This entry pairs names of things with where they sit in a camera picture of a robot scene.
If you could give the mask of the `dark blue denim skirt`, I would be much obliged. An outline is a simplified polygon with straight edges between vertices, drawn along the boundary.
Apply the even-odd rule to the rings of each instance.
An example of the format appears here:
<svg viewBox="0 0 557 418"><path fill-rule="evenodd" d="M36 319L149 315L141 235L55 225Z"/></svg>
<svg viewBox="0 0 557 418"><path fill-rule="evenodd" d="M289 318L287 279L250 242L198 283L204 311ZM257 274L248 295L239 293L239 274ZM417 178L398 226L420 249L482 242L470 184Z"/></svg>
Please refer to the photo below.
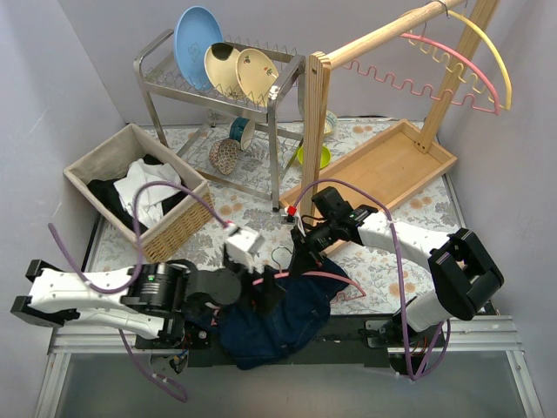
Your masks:
<svg viewBox="0 0 557 418"><path fill-rule="evenodd" d="M208 300L185 309L185 319L218 337L241 370L274 364L303 349L327 324L330 302L347 284L315 275L278 279L285 297L261 316L233 303L218 309Z"/></svg>

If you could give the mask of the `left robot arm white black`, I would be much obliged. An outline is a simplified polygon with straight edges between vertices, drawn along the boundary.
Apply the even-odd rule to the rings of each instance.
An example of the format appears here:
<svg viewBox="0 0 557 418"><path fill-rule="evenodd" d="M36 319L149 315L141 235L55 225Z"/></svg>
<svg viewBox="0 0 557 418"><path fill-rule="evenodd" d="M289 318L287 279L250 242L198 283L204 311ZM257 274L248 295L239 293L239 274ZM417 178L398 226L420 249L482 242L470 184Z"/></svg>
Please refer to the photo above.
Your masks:
<svg viewBox="0 0 557 418"><path fill-rule="evenodd" d="M39 327L67 323L111 327L135 334L141 348L169 349L185 339L185 322L204 307L239 303L267 315L285 297L275 272L228 262L215 271L188 260L143 264L104 273L63 272L42 260L26 273L30 292L17 296L11 313Z"/></svg>

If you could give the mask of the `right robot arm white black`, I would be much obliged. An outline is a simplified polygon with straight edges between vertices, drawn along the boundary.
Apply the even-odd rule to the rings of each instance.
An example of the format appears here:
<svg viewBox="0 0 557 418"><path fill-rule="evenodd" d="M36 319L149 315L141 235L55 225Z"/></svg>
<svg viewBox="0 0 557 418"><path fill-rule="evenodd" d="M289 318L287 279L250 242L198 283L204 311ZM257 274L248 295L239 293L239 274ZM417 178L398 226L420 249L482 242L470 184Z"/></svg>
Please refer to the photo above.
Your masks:
<svg viewBox="0 0 557 418"><path fill-rule="evenodd" d="M471 320L504 284L487 249L466 228L447 234L395 222L376 207L352 207L332 186L315 194L312 202L321 214L314 226L303 222L295 207L285 210L292 224L290 273L317 269L325 261L325 249L345 241L398 255L432 276L434 289L403 303L387 323L371 332L375 340L413 346L441 322Z"/></svg>

